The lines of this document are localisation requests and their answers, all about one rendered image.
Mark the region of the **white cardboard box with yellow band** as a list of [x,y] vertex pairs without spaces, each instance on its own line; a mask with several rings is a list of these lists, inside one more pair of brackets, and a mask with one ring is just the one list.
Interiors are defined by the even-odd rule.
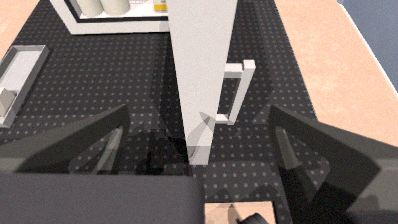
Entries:
[[153,0],[156,13],[167,13],[166,0]]

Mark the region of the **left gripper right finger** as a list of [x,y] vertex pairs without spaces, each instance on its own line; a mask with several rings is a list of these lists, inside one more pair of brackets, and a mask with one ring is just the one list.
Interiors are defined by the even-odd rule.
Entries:
[[[398,146],[278,105],[271,105],[267,123],[293,224],[338,224],[352,212],[398,210]],[[285,131],[328,161],[318,190]]]

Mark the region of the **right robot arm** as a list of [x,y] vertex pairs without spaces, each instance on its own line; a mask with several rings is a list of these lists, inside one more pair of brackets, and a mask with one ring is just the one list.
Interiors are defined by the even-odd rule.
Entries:
[[242,222],[239,220],[239,218],[237,218],[236,222],[237,224],[269,224],[267,220],[257,212],[255,212],[253,215],[249,215],[242,220]]

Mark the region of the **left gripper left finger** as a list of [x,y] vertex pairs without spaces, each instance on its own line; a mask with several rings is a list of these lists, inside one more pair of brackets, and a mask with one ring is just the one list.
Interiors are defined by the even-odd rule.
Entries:
[[89,118],[0,145],[0,170],[70,174],[70,161],[114,129],[90,175],[118,175],[130,123],[128,106],[122,104]]

